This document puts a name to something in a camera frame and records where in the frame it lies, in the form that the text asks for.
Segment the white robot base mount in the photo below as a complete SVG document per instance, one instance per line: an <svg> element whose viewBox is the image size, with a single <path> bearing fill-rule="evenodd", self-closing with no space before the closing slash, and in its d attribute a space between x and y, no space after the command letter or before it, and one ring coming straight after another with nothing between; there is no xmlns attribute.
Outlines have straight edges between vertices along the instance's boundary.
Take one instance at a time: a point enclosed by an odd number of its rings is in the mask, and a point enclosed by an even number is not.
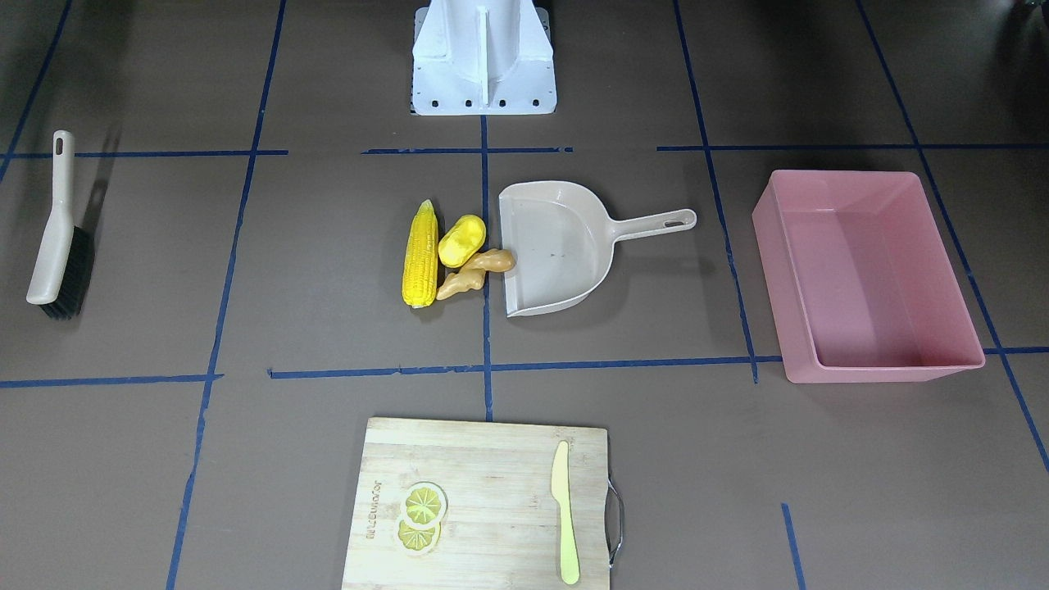
<svg viewBox="0 0 1049 590"><path fill-rule="evenodd" d="M415 13L415 115L547 115L558 96L545 1L431 1Z"/></svg>

